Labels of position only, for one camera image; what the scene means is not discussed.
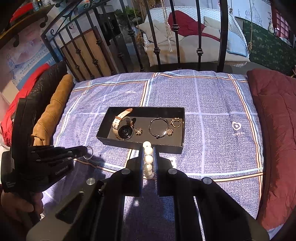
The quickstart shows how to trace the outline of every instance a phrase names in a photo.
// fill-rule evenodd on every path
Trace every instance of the black box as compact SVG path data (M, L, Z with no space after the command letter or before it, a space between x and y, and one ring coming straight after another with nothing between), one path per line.
M127 116L131 119L136 118L134 128L142 128L143 133L137 136L135 133L129 140L118 140L112 130L112 122L115 117L126 109L132 108L133 111ZM149 133L149 124L154 118L162 117L170 123L173 118L179 118L181 126L173 129L173 135L164 136L156 139L155 136ZM126 125L124 119L118 129ZM151 132L153 134L162 134L167 128L166 122L163 120L155 120L151 124ZM184 133L185 133L185 109L182 107L109 107L104 119L99 127L96 137L105 145L117 146L127 149L139 150L144 141L149 141L152 147L157 147L157 150L162 153L181 154L184 146Z

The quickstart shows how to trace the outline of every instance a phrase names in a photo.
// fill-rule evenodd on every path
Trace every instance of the wrought iron headboard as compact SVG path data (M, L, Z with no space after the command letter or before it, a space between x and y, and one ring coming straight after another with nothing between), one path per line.
M115 34L113 32L113 27L112 24L107 16L106 13L106 9L104 7L104 5L109 2L110 0L90 0L88 3L84 4L83 6L83 12L81 12L79 15L75 16L74 18L72 18L72 15L74 13L74 11L77 9L77 7L79 6L79 4L82 2L82 0L76 0L76 1L72 1L66 8L64 8L59 14L58 16L49 24L49 26L45 29L45 31L42 33L41 38L45 44L45 46L49 49L49 52L51 53L51 55L53 56L54 60L56 62L59 62L60 59L58 58L57 54L55 53L51 42L54 44L54 46L56 46L58 53L61 55L63 61L66 62L67 66L69 67L70 71L73 73L75 79L77 81L79 81L79 78L77 76L77 74L73 71L73 68L71 67L71 64L69 62L69 59L73 62L73 65L75 66L75 69L78 71L78 73L82 76L83 80L86 80L85 76L83 75L83 73L80 70L80 66L76 63L76 61L74 60L71 52L69 51L67 44L65 43L62 35L61 35L61 31L66 29L69 37L70 37L70 41L71 43L73 43L74 48L75 48L75 52L76 54L80 57L81 62L83 63L83 65L85 66L87 72L90 75L91 79L94 79L95 76L94 74L91 72L89 66L87 66L86 61L84 60L82 54L81 54L81 49L78 48L77 44L74 41L74 38L69 30L69 25L71 23L75 23L77 26L77 29L79 31L80 36L83 39L83 42L90 54L90 57L92 58L92 63L95 65L95 67L97 68L99 74L102 76L102 70L100 69L100 66L98 64L98 60L95 58L93 50L90 49L89 44L87 42L87 40L84 37L84 34L81 30L81 27L78 23L78 19L80 17L82 17L83 15L87 16L87 19L89 21L89 24L91 26L91 30L94 32L95 38L96 38L96 44L102 49L103 46L103 41L102 41L102 37L98 34L98 31L96 30L96 27L94 26L94 23L90 17L89 11L93 10L96 16L97 21L100 21L100 17L99 17L99 12L97 7L100 7L102 9L102 13L103 13L103 17L105 22L107 23L108 27L110 28L110 33L111 33L111 38L114 41L114 45L116 47L117 50L117 56L121 61L121 64L124 68L124 71L127 73L128 72L128 68L127 65L124 61L124 54L120 51L119 46L118 46L118 41L115 37ZM144 67L143 64L141 62L141 58L140 58L140 54L139 54L139 50L136 44L136 39L135 39L135 32L132 29L132 26L130 24L130 20L127 16L126 13L126 9L125 9L125 5L123 0L119 0L122 10L123 10L123 14L126 18L126 22L127 22L127 27L128 27L128 35L131 37L132 42L133 42L133 46L135 48L135 52L137 55L137 59L139 62L139 66L140 66L140 72L144 72ZM151 18L151 14L149 11L149 7L148 7L148 3L147 0L144 0L144 4L145 4L145 8L147 11L147 16L149 19L149 23L150 23L150 28L151 28L151 32L152 32L152 37L153 37L153 42L154 42L154 53L156 55L157 58L157 63L158 63L158 68L159 71L161 72L161 62L160 62L160 49L157 46L157 41L156 41L156 35L155 35L155 31L154 31L154 26L153 26L153 22L152 22L152 18ZM178 29L179 26L176 22L176 16L175 16L175 10L174 10L174 4L173 4L173 0L170 0L170 6L171 6L171 10L172 10L172 17L173 17L173 26L172 26L172 30L175 32L176 35L176 48L177 48L177 61L178 61L178 69L181 69L181 63L180 63L180 49L179 49L179 39L178 39ZM201 19L200 19L200 5L199 5L199 0L196 0L196 7L197 7L197 19L198 19L198 48L196 50L197 55L198 55L198 70L200 70L201 67L201 57L203 55L203 50L202 50L202 31L201 31ZM220 9L221 9L221 36L220 36L220 50L219 50L219 59L218 59L218 66L217 66L217 72L223 72L224 69L224 63L225 63L225 57L226 57L226 48L227 48L227 39L228 39L228 5L227 5L227 0L220 0ZM58 27L58 29L56 31L54 31L53 26L60 20L64 18L62 24ZM65 57L65 54L63 54L63 52L61 51L60 47L58 46L57 42L56 42L56 37L59 36L61 39L61 42L63 44L63 47L65 48L65 51L68 53L69 55L69 59L67 59ZM116 74L116 70L115 67L112 65L110 59L108 58L107 54L102 51L103 56L106 60L106 63L108 64L108 67L110 69L110 73L111 75Z

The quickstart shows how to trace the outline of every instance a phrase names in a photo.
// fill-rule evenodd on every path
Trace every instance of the window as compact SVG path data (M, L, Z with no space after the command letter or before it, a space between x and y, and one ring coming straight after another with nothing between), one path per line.
M290 26L287 21L281 16L276 8L271 5L272 11L272 24L276 29L276 35L280 38L289 39L290 37Z

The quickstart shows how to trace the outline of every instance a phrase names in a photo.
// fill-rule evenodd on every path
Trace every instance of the hand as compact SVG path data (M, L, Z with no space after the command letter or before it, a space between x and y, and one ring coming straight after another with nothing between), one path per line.
M17 210L27 213L33 212L35 210L35 212L41 214L43 212L42 198L42 192L34 193L34 195L32 196L32 200L34 202L33 206L32 204L20 198L19 196L13 193L5 193L3 191L1 195L1 206L3 208L3 211L8 216L21 222L21 218L17 214Z

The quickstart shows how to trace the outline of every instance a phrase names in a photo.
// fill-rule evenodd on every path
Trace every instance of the green rug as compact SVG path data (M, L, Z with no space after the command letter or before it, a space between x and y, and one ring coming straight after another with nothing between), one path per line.
M251 37L251 22L242 19L243 33L247 43ZM252 50L250 61L286 75L292 74L296 65L296 51L280 38L257 24L253 24Z

